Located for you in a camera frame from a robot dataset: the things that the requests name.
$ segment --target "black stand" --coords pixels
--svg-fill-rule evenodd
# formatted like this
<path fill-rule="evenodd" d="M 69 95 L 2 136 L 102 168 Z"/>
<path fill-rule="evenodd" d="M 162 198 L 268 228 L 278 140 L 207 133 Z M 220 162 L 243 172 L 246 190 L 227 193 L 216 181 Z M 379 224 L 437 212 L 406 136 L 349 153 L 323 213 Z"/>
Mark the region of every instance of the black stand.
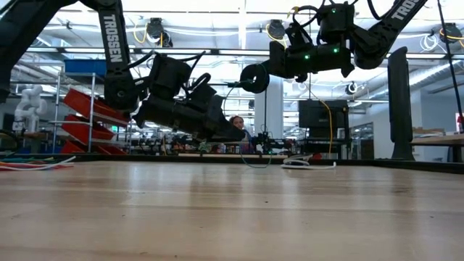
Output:
<path fill-rule="evenodd" d="M 392 160 L 415 160 L 410 142 L 413 140 L 409 67 L 407 48 L 402 47 L 389 57 L 390 139 L 394 142 Z"/>

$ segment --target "table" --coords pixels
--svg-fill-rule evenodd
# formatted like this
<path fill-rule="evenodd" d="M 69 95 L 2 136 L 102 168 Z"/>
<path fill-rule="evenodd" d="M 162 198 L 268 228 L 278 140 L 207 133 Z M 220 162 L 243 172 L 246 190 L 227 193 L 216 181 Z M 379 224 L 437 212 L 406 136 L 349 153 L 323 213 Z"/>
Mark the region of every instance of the table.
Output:
<path fill-rule="evenodd" d="M 464 134 L 414 138 L 412 146 L 447 146 L 452 150 L 452 161 L 462 162 L 461 149 L 464 146 Z"/>
<path fill-rule="evenodd" d="M 377 167 L 0 172 L 0 260 L 464 260 L 463 187 Z"/>

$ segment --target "person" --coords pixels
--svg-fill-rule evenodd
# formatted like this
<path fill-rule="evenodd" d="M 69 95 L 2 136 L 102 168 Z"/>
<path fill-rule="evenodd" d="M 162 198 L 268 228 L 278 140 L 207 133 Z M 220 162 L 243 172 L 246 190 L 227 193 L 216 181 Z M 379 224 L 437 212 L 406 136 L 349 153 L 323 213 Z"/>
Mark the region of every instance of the person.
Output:
<path fill-rule="evenodd" d="M 237 128 L 239 128 L 240 130 L 243 130 L 243 132 L 245 132 L 245 138 L 242 141 L 248 141 L 248 144 L 240 144 L 240 152 L 247 154 L 254 153 L 254 148 L 252 146 L 252 136 L 249 134 L 247 130 L 244 129 L 244 119 L 236 115 L 232 116 L 229 119 L 229 122 Z"/>

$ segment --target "computer monitor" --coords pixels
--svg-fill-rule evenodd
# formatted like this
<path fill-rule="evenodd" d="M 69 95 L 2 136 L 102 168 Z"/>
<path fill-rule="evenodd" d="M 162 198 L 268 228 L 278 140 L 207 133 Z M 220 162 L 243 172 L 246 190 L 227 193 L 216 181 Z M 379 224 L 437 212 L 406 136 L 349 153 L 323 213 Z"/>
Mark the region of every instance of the computer monitor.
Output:
<path fill-rule="evenodd" d="M 348 125 L 348 101 L 324 101 L 331 111 L 332 132 L 336 136 L 338 128 Z M 327 107 L 318 100 L 306 100 L 298 102 L 299 127 L 309 128 L 310 136 L 321 137 L 330 135 L 330 117 Z"/>

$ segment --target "white humanoid robot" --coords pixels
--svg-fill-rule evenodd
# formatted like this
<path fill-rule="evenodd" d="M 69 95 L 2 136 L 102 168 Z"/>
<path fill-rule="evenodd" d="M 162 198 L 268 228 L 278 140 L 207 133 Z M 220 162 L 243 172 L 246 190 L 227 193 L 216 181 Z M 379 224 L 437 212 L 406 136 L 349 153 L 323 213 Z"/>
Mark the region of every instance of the white humanoid robot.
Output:
<path fill-rule="evenodd" d="M 37 132 L 39 116 L 47 111 L 46 101 L 40 97 L 41 92 L 40 85 L 22 90 L 21 101 L 14 111 L 13 131 Z"/>

